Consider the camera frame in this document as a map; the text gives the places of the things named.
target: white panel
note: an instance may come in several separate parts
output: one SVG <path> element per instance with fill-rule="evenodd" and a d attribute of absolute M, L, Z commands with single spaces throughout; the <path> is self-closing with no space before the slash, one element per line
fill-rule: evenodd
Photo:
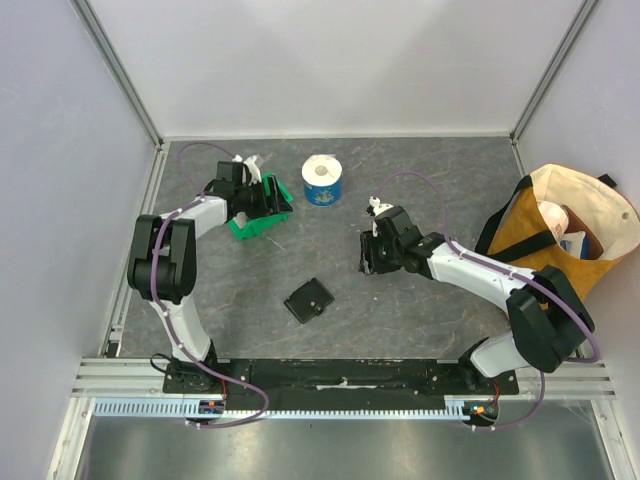
<path fill-rule="evenodd" d="M 557 162 L 608 172 L 640 208 L 640 3 L 605 0 L 525 132 L 525 169 Z M 640 252 L 613 269 L 587 306 L 640 448 Z"/>
<path fill-rule="evenodd" d="M 0 16 L 0 478 L 44 478 L 153 147 L 71 4 Z"/>
<path fill-rule="evenodd" d="M 508 132 L 580 0 L 93 0 L 167 136 Z"/>

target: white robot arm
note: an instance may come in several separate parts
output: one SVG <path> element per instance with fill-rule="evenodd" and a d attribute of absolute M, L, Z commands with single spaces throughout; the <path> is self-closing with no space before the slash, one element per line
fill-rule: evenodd
<path fill-rule="evenodd" d="M 474 293 L 509 315 L 511 332 L 474 345 L 461 360 L 486 378 L 533 366 L 551 373 L 584 341 L 575 322 L 529 286 L 534 280 L 560 297 L 593 332 L 594 324 L 564 273 L 552 266 L 539 272 L 473 254 L 439 233 L 423 236 L 402 207 L 370 199 L 373 228 L 360 236 L 360 270 L 384 274 L 404 268 L 430 280 Z"/>
<path fill-rule="evenodd" d="M 196 240 L 209 230 L 234 219 L 244 227 L 248 219 L 290 212 L 291 206 L 284 200 L 275 177 L 271 176 L 269 194 L 265 193 L 258 156 L 242 161 L 236 157 L 232 162 L 219 162 L 217 175 L 205 187 L 205 197 L 198 197 L 199 205 L 177 215 L 170 224 L 163 241 L 163 250 L 158 262 L 157 286 L 164 300 L 172 325 L 185 349 L 199 361 L 215 359 L 213 343 L 202 328 L 193 300 L 195 286 Z M 158 230 L 169 213 L 163 215 L 141 215 L 136 221 L 134 238 L 127 269 L 127 280 L 131 288 L 138 290 L 160 316 L 168 332 L 162 308 L 151 297 L 151 259 Z M 191 360 L 175 344 L 173 358 L 182 362 Z"/>

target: yellow tote bag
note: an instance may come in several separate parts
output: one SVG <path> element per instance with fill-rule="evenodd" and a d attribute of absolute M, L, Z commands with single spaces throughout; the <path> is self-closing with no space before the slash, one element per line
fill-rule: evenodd
<path fill-rule="evenodd" d="M 511 198 L 516 195 L 502 225 L 511 200 L 489 218 L 475 251 L 518 267 L 558 267 L 582 300 L 608 270 L 640 244 L 637 212 L 601 179 L 548 164 L 523 177 Z M 565 207 L 570 219 L 567 232 L 585 231 L 587 259 L 574 257 L 558 245 L 538 210 L 538 202 L 543 200 Z"/>

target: gray table surface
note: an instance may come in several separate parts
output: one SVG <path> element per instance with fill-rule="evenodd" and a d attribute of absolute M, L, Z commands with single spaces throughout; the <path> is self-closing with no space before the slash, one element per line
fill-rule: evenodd
<path fill-rule="evenodd" d="M 461 289 L 406 272 L 358 272 L 359 234 L 371 228 L 368 197 L 386 176 L 413 169 L 431 176 L 450 202 L 451 232 L 472 247 L 488 216 L 509 198 L 519 173 L 507 138 L 246 140 L 224 145 L 260 154 L 294 195 L 294 213 L 260 237 L 238 241 L 222 226 L 198 241 L 196 305 L 221 357 L 457 358 L 477 340 L 508 330 L 505 315 Z M 171 146 L 155 211 L 194 197 Z M 304 198 L 300 169 L 312 154 L 342 163 L 343 195 L 325 208 Z M 185 152 L 203 184 L 224 156 L 206 146 Z M 403 206 L 423 234 L 441 231 L 440 205 L 419 179 L 394 179 L 384 201 Z M 283 301 L 317 277 L 334 294 L 326 312 L 300 324 Z M 170 352 L 149 305 L 134 293 L 121 356 Z"/>

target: green object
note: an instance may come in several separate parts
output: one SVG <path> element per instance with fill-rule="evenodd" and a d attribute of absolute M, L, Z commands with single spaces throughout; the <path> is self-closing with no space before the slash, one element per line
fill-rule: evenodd
<path fill-rule="evenodd" d="M 262 175 L 262 184 L 264 185 L 264 191 L 267 195 L 269 195 L 271 192 L 269 191 L 269 183 L 266 182 L 266 179 L 271 176 L 273 176 L 273 172 L 267 172 Z M 280 187 L 280 191 L 282 192 L 282 196 L 284 197 L 284 199 L 288 203 L 291 203 L 293 201 L 293 195 L 291 195 L 291 193 L 289 193 L 289 190 L 287 190 L 284 185 L 280 183 L 280 180 L 276 179 L 276 181 L 278 182 L 278 187 Z M 267 228 L 289 218 L 289 215 L 291 215 L 291 212 L 278 213 L 277 215 L 271 215 L 269 217 L 263 218 L 254 218 L 253 220 L 248 220 L 244 228 L 240 228 L 235 220 L 231 220 L 229 222 L 229 228 L 231 228 L 231 231 L 238 240 L 244 240 L 246 238 L 257 237 Z"/>

